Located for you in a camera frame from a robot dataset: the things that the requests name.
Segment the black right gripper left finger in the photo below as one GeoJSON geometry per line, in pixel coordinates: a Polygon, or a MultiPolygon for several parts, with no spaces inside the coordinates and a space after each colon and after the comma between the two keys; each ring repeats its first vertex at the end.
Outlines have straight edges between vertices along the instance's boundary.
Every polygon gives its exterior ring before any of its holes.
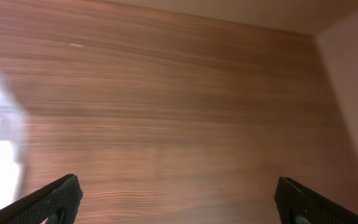
{"type": "Polygon", "coordinates": [[[74,224],[82,197],[78,177],[67,174],[0,209],[0,224],[74,224]]]}

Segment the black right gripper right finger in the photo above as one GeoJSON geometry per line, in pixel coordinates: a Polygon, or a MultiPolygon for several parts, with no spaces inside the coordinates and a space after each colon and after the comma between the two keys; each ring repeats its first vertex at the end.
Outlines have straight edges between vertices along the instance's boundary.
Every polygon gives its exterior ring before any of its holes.
{"type": "Polygon", "coordinates": [[[289,177],[280,177],[274,195],[282,224],[358,224],[358,215],[289,177]]]}

